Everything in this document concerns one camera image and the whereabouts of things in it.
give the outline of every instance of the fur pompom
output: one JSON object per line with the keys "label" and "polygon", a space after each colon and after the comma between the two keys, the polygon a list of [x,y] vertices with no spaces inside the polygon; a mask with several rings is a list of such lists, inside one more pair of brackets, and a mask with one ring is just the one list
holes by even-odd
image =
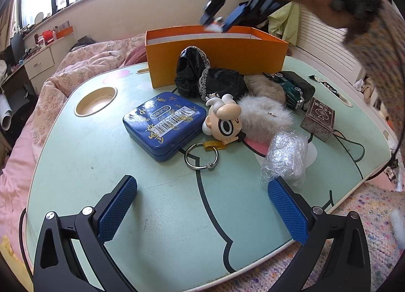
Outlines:
{"label": "fur pompom", "polygon": [[405,249],[405,219],[402,213],[395,209],[390,214],[392,230],[398,246],[401,249]]}
{"label": "fur pompom", "polygon": [[249,139],[268,143],[277,129],[294,123],[292,113],[268,97],[244,96],[238,104],[242,109],[242,131]]}
{"label": "fur pompom", "polygon": [[251,95],[268,97],[282,104],[286,103],[283,87],[264,75],[245,75],[244,80]]}

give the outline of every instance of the drawer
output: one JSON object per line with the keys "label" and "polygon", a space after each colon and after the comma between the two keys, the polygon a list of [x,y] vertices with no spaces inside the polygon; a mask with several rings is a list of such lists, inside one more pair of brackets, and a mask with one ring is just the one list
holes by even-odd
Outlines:
{"label": "drawer", "polygon": [[47,48],[25,63],[24,67],[27,71],[28,78],[32,79],[54,64],[51,50]]}
{"label": "drawer", "polygon": [[55,73],[55,70],[50,68],[47,69],[44,72],[39,73],[38,75],[34,76],[30,81],[32,83],[32,86],[34,87],[35,93],[39,95],[41,92],[42,86],[44,85],[44,82],[49,79],[53,74]]}

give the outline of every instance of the orange box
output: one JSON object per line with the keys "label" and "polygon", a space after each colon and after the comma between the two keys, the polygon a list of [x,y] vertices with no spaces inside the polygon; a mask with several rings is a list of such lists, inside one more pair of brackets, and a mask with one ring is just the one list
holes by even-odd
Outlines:
{"label": "orange box", "polygon": [[252,27],[233,26],[227,33],[209,33],[203,26],[147,31],[146,56],[152,86],[174,84],[182,50],[196,46],[211,67],[234,69],[243,75],[282,70],[288,43]]}
{"label": "orange box", "polygon": [[56,33],[56,38],[60,39],[64,36],[67,36],[69,34],[73,33],[73,26],[69,26],[66,29],[61,30],[59,33]]}

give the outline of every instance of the yellow strap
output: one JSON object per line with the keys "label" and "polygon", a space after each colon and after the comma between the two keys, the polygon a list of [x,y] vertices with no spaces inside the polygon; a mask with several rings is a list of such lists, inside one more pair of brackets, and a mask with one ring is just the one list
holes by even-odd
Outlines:
{"label": "yellow strap", "polygon": [[204,142],[204,149],[206,151],[211,151],[214,150],[213,147],[215,147],[217,150],[221,150],[226,148],[227,145],[224,145],[222,143],[222,141],[219,140],[210,140],[210,141],[206,141]]}

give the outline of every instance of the red container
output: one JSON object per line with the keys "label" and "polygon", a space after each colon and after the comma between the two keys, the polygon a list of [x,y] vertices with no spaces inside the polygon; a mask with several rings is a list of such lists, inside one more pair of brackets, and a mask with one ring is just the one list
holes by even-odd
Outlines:
{"label": "red container", "polygon": [[52,39],[52,31],[45,31],[42,33],[42,36],[44,37],[45,42],[48,42],[50,39]]}

